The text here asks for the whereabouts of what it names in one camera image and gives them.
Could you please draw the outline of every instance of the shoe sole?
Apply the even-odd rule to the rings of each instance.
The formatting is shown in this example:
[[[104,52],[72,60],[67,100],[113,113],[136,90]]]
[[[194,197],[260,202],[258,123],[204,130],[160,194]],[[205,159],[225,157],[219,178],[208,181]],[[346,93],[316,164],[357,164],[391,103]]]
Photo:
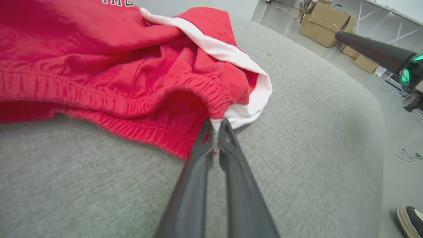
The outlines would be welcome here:
[[[422,238],[416,231],[413,225],[411,225],[410,217],[407,214],[405,206],[400,206],[396,209],[398,224],[405,237],[407,238]]]

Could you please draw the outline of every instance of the gray floor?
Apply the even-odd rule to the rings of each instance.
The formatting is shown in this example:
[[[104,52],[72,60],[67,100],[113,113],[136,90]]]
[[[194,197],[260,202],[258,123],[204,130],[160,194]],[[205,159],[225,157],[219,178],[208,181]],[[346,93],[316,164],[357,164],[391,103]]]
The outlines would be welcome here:
[[[402,100],[387,91],[375,75],[354,65],[353,58],[342,54],[336,47],[325,48],[301,35],[302,25],[297,16],[298,11],[294,8],[276,8],[260,2],[252,20],[324,58],[357,80],[378,99],[386,124],[385,164],[381,164],[384,166],[384,197],[380,238],[402,238],[403,235],[394,220],[395,208],[411,205],[423,210],[423,161],[406,162],[396,157],[393,151],[400,154],[404,148],[412,154],[418,152],[423,155],[421,119],[414,113],[406,112],[402,108]]]

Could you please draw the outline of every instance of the gray fabric surface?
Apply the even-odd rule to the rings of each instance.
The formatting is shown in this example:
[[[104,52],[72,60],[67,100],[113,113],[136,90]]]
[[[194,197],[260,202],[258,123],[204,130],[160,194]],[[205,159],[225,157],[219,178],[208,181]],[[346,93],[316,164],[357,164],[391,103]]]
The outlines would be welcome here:
[[[284,36],[232,19],[272,79],[237,136],[282,237],[378,237],[384,121],[376,99]],[[0,237],[151,237],[183,161],[89,123],[0,125]],[[209,174],[207,235],[226,236],[224,173]]]

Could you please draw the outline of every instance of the black shoe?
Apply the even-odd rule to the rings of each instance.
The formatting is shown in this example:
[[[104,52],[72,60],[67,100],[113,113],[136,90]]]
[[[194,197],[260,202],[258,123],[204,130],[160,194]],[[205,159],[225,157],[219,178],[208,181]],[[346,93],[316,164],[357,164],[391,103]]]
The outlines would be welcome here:
[[[396,209],[398,224],[407,238],[423,238],[423,213],[410,206]]]

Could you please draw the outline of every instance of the shoe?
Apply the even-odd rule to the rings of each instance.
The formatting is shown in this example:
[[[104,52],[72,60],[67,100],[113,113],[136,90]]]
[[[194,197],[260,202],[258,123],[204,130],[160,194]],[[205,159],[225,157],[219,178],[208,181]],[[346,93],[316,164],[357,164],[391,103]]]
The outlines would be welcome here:
[[[405,237],[423,238],[423,213],[410,206],[400,206],[396,213]]]

